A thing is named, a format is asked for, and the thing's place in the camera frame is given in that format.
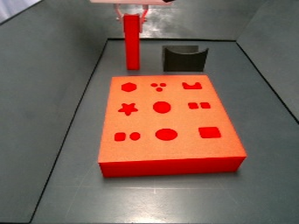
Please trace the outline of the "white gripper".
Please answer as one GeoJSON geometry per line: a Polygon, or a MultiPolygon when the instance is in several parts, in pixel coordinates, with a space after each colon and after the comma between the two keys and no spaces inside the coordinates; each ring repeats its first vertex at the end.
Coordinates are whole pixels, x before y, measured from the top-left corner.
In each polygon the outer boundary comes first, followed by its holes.
{"type": "Polygon", "coordinates": [[[94,4],[114,4],[114,10],[117,13],[117,20],[123,21],[125,14],[121,10],[121,4],[142,4],[143,13],[141,16],[141,24],[146,21],[146,15],[149,12],[149,5],[170,5],[175,0],[90,0],[94,4]]]}

